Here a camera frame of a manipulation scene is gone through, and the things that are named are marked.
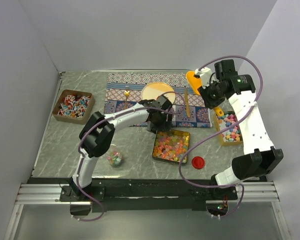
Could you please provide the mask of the red jar lid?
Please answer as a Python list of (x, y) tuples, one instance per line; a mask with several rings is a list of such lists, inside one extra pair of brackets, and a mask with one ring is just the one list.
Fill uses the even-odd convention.
[(203, 169), (205, 167), (205, 160), (204, 158), (202, 158), (201, 156), (195, 156), (192, 160), (191, 160), (191, 164), (192, 166), (197, 169)]

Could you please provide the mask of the clear glass jar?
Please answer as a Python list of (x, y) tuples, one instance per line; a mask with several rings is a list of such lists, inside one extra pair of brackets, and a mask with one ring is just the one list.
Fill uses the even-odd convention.
[(112, 167), (119, 167), (123, 163), (123, 155), (119, 148), (111, 144), (107, 152), (105, 153), (108, 163)]

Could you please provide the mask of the brown box of candies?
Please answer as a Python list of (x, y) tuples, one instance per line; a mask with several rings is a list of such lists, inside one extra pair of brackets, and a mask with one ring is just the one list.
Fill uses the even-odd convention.
[(85, 125), (95, 104), (92, 93), (65, 89), (52, 110), (52, 116), (61, 122)]

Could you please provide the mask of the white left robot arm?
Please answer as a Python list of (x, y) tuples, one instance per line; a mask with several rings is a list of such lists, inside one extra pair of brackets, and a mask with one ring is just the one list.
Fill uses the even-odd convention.
[(172, 127), (172, 105), (166, 96), (160, 95), (115, 113), (94, 112), (79, 134), (80, 158), (69, 183), (72, 196), (78, 201), (88, 198), (94, 168), (99, 157), (109, 150), (115, 133), (142, 123), (152, 133), (168, 131)]

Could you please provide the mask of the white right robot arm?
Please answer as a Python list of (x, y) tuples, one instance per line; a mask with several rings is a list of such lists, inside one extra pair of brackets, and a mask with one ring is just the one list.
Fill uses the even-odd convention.
[(197, 90), (204, 105), (213, 109), (228, 100), (236, 115), (243, 140), (243, 155), (232, 160), (231, 166), (214, 175), (209, 194), (221, 199), (227, 192), (226, 185), (262, 177), (271, 173), (283, 159), (282, 149), (275, 148), (264, 126), (257, 100), (261, 89), (256, 89), (248, 74), (238, 74), (232, 56), (214, 60), (215, 81)]

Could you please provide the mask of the square tin of translucent candies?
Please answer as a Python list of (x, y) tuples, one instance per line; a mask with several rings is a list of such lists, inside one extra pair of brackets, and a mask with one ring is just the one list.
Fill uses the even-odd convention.
[(179, 164), (180, 159), (189, 149), (190, 133), (171, 129), (158, 131), (155, 136), (152, 159), (170, 164)]

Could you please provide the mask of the yellow plastic scoop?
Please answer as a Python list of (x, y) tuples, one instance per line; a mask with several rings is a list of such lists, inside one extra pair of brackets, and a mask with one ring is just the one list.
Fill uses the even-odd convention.
[[(201, 78), (199, 76), (195, 76), (195, 72), (191, 70), (186, 73), (186, 79), (190, 84), (193, 92), (199, 96), (200, 93), (198, 89), (199, 87), (202, 87)], [(224, 115), (223, 110), (219, 106), (214, 107), (213, 110), (216, 113), (216, 115), (219, 117)]]

